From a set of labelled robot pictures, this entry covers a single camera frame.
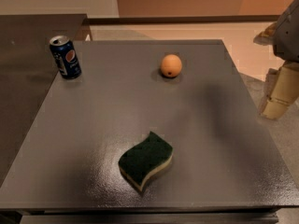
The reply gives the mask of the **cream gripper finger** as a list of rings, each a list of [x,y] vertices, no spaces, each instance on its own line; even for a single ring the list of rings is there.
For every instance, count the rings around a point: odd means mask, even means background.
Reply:
[[[272,45],[276,27],[277,24],[275,22],[271,23],[269,26],[267,26],[263,31],[261,31],[253,38],[253,42],[262,46]]]
[[[299,63],[286,61],[279,69],[268,70],[260,114],[267,119],[280,119],[299,98]]]

